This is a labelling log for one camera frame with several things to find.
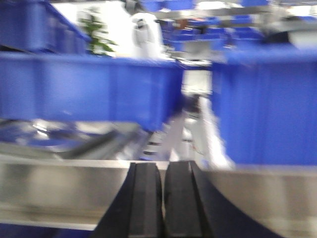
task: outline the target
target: green plant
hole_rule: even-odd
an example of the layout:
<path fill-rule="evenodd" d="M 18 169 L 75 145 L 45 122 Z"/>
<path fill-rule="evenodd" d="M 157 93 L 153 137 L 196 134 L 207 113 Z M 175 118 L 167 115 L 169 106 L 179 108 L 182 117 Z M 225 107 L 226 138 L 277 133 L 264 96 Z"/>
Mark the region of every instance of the green plant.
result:
<path fill-rule="evenodd" d="M 81 28 L 91 37 L 89 51 L 95 55 L 109 55 L 114 52 L 110 45 L 116 45 L 115 42 L 106 38 L 106 24 L 100 21 L 98 10 L 94 7 L 84 11 L 85 17 L 80 18 Z"/>

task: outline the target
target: blue crate stack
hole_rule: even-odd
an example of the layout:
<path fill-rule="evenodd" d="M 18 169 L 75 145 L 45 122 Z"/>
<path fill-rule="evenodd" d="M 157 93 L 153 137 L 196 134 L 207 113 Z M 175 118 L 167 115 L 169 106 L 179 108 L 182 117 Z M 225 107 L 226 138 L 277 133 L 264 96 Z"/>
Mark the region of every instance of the blue crate stack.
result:
<path fill-rule="evenodd" d="M 0 1 L 0 45 L 30 52 L 85 54 L 90 38 L 47 0 Z"/>
<path fill-rule="evenodd" d="M 227 155 L 238 164 L 317 165 L 317 49 L 258 45 L 222 59 L 211 100 Z"/>
<path fill-rule="evenodd" d="M 133 121 L 155 131 L 180 111 L 178 63 L 92 56 L 88 41 L 46 0 L 0 1 L 0 45 L 26 51 L 0 52 L 0 117 Z"/>

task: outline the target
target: stainless steel surface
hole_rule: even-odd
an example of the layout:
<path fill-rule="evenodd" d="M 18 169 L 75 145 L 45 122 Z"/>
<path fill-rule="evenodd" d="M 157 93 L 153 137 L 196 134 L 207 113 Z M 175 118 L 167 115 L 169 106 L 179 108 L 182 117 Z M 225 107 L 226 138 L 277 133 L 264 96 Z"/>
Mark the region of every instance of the stainless steel surface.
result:
<path fill-rule="evenodd" d="M 153 12 L 157 19 L 189 19 L 195 17 L 244 15 L 270 12 L 270 6 L 232 7 L 210 10 L 182 10 Z"/>
<path fill-rule="evenodd" d="M 201 103 L 204 120 L 211 117 L 209 108 Z M 213 151 L 219 138 L 209 123 L 202 123 L 211 160 L 211 171 L 206 173 L 218 190 L 251 218 L 283 237 L 316 238 L 317 167 L 215 166 L 226 156 L 223 148 L 218 153 Z"/>
<path fill-rule="evenodd" d="M 128 161 L 21 161 L 0 157 L 0 223 L 94 229 Z M 161 175 L 167 162 L 157 163 Z"/>

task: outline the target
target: blue plastic crate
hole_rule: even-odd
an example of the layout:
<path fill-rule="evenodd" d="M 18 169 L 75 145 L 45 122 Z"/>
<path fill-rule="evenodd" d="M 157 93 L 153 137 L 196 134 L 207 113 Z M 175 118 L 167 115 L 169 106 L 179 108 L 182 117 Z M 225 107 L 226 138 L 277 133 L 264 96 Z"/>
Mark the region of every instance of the blue plastic crate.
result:
<path fill-rule="evenodd" d="M 0 45 L 31 52 L 84 54 L 89 41 L 47 0 L 0 1 Z"/>
<path fill-rule="evenodd" d="M 317 48 L 291 45 L 224 51 L 215 59 L 212 108 L 233 161 L 317 165 L 316 64 Z"/>
<path fill-rule="evenodd" d="M 241 0 L 242 6 L 262 6 L 268 5 L 268 0 Z"/>
<path fill-rule="evenodd" d="M 208 25 L 218 25 L 220 23 L 220 19 L 216 16 L 203 18 L 201 20 L 188 20 L 189 26 L 208 26 Z"/>
<path fill-rule="evenodd" d="M 299 16 L 299 18 L 305 22 L 316 22 L 317 21 L 317 18 L 314 16 Z"/>
<path fill-rule="evenodd" d="M 221 34 L 201 34 L 199 35 L 200 41 L 209 41 L 210 49 L 219 51 L 226 45 L 226 39 Z"/>
<path fill-rule="evenodd" d="M 170 10 L 187 10 L 194 8 L 193 0 L 165 0 L 163 6 Z"/>
<path fill-rule="evenodd" d="M 205 33 L 206 34 L 226 34 L 227 29 L 226 28 L 210 27 L 210 28 L 206 29 Z"/>
<path fill-rule="evenodd" d="M 52 238 L 89 238 L 91 231 L 59 229 Z"/>
<path fill-rule="evenodd" d="M 232 43 L 239 48 L 253 47 L 253 45 L 260 44 L 263 38 L 264 36 L 261 32 L 236 32 L 233 34 Z"/>
<path fill-rule="evenodd" d="M 250 27 L 250 26 L 242 26 L 242 27 L 234 27 L 232 28 L 234 33 L 239 33 L 239 32 L 260 32 L 257 28 L 255 27 Z"/>
<path fill-rule="evenodd" d="M 56 228 L 0 224 L 2 238 L 52 238 L 56 231 Z"/>
<path fill-rule="evenodd" d="M 159 130 L 181 107 L 183 69 L 173 61 L 0 53 L 0 71 L 2 118 L 135 121 Z"/>
<path fill-rule="evenodd" d="M 253 23 L 253 18 L 250 15 L 235 15 L 231 19 L 232 24 L 249 24 Z"/>
<path fill-rule="evenodd" d="M 141 4 L 147 11 L 160 11 L 163 8 L 163 0 L 141 0 Z"/>

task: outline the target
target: metal bar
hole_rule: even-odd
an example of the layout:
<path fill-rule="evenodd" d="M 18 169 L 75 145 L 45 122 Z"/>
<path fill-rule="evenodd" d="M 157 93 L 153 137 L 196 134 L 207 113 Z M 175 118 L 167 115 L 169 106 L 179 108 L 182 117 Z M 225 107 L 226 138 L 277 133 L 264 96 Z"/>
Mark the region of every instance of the metal bar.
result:
<path fill-rule="evenodd" d="M 270 6 L 233 7 L 209 10 L 182 10 L 153 12 L 158 19 L 189 19 L 194 17 L 245 15 L 270 12 Z"/>

